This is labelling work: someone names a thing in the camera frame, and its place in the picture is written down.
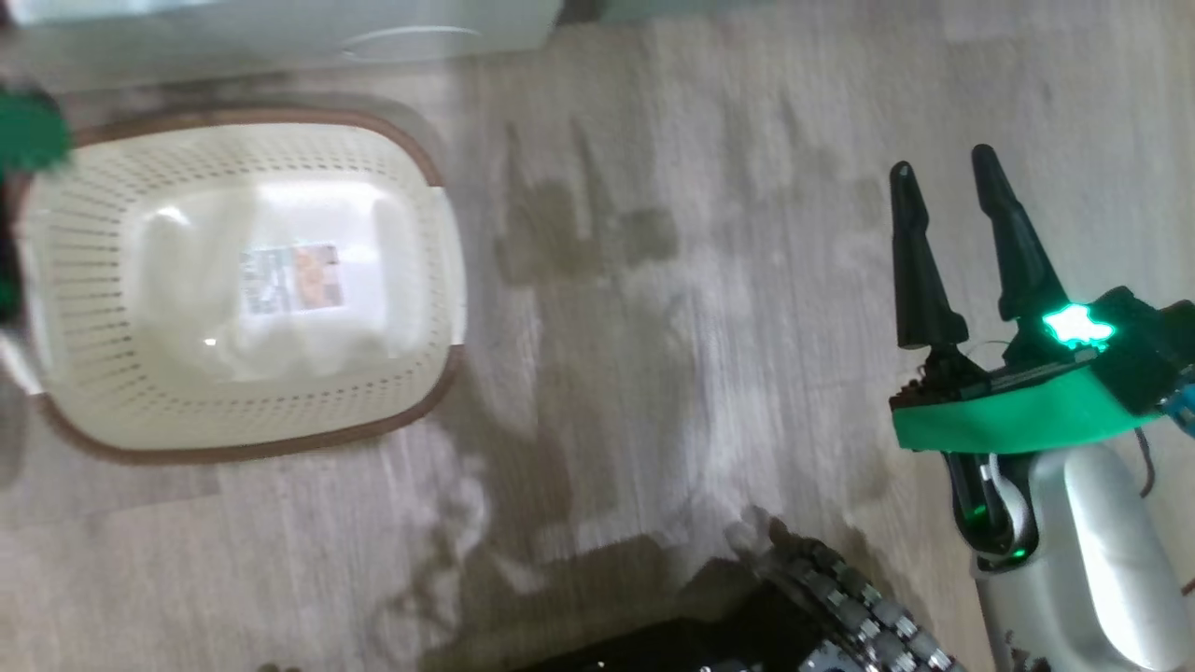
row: wire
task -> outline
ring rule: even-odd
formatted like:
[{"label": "wire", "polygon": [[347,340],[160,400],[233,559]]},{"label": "wire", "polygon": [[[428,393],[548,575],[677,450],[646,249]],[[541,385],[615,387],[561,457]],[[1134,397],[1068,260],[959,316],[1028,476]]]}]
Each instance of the wire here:
[{"label": "wire", "polygon": [[1136,445],[1141,447],[1141,459],[1145,460],[1145,485],[1141,487],[1141,499],[1144,500],[1150,496],[1154,483],[1158,482],[1158,470],[1153,464],[1153,450],[1150,447],[1150,439],[1146,438],[1145,430],[1138,427],[1133,433],[1136,434]]}]

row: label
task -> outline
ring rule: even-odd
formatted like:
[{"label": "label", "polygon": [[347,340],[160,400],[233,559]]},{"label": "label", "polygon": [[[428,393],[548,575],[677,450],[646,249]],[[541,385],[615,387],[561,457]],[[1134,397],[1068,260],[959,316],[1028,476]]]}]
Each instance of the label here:
[{"label": "label", "polygon": [[344,305],[336,248],[299,245],[240,253],[247,314],[286,314]]}]

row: laundry basket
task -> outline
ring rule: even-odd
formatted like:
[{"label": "laundry basket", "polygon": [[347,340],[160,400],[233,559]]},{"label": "laundry basket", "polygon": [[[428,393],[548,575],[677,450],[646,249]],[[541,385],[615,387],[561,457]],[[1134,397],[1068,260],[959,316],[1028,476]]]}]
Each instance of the laundry basket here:
[{"label": "laundry basket", "polygon": [[412,422],[459,361],[435,166],[380,120],[228,110],[100,129],[17,220],[42,408],[131,462],[244,459]]}]

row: gray wood-grain floor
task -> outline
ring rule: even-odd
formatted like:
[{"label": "gray wood-grain floor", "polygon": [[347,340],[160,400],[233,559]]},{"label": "gray wood-grain floor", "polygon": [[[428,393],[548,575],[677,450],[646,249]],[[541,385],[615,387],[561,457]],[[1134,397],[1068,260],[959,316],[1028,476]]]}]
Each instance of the gray wood-grain floor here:
[{"label": "gray wood-grain floor", "polygon": [[[0,668],[501,670],[727,604],[741,585],[700,570],[755,505],[991,670],[945,474],[885,413],[918,364],[894,344],[889,166],[917,167],[978,340],[1010,332],[981,141],[1073,297],[1195,292],[1190,2],[798,1],[71,111],[300,93],[424,121],[466,248],[467,369],[384,440],[215,468],[96,462],[0,387]],[[1195,575],[1195,450],[1150,436],[1148,505]]]}]

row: green light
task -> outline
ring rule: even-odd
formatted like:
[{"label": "green light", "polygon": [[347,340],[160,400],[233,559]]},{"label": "green light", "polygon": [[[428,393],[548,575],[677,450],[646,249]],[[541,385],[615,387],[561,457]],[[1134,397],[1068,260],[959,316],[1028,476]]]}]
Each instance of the green light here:
[{"label": "green light", "polygon": [[1042,322],[1059,343],[1072,350],[1079,346],[1095,346],[1102,350],[1107,347],[1105,341],[1116,334],[1116,328],[1111,324],[1091,319],[1091,308],[1083,304],[1071,304],[1042,317]]}]

